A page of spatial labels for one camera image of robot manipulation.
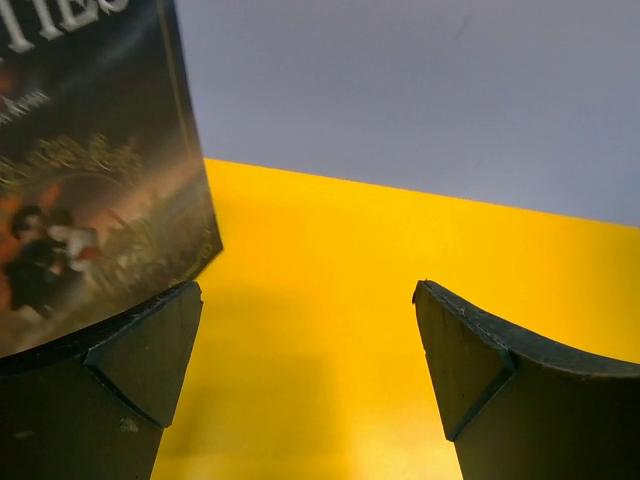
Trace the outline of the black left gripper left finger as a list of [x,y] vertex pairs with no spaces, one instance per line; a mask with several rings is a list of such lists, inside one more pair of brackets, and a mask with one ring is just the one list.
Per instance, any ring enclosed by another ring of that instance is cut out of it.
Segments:
[[2,478],[150,478],[202,308],[189,281],[2,358]]

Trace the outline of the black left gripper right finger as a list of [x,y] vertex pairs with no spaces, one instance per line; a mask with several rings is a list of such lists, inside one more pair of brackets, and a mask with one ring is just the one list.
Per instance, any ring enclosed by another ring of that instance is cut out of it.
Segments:
[[430,280],[413,304],[466,479],[635,479],[639,367],[486,312]]

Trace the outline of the A Tale Of Two Cities book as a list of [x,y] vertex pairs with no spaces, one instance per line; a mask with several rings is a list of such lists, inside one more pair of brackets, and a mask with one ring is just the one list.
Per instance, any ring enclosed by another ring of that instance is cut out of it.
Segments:
[[172,1],[1,5],[1,353],[221,252]]

